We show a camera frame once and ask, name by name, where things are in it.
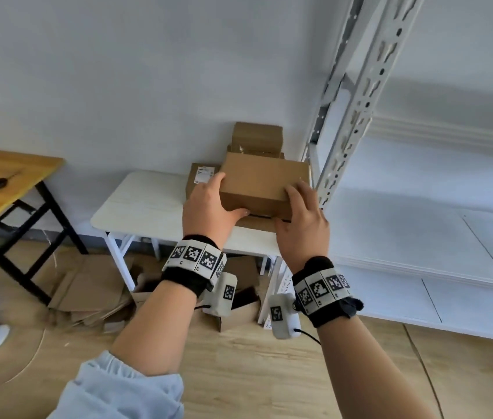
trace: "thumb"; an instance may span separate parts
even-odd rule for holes
[[[233,220],[235,220],[235,223],[239,220],[242,219],[250,214],[250,211],[247,209],[235,209],[231,213],[231,217]]]
[[[274,226],[276,227],[276,234],[285,233],[287,231],[287,224],[278,217],[273,218]]]

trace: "left hand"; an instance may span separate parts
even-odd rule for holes
[[[250,214],[247,209],[228,212],[223,208],[219,188],[224,177],[225,173],[219,172],[208,183],[196,184],[182,211],[184,236],[204,235],[214,241],[220,250],[237,221]]]

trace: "small white table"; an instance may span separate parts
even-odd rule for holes
[[[176,243],[181,240],[186,183],[187,176],[149,170],[132,172],[91,218],[91,225],[102,231],[102,237],[130,291],[135,285],[124,263],[124,254],[137,236],[148,237],[152,240],[155,256],[160,260],[160,241]],[[120,246],[113,232],[124,235]],[[275,233],[238,226],[233,228],[224,250],[264,257],[262,270],[268,256],[279,256]]]

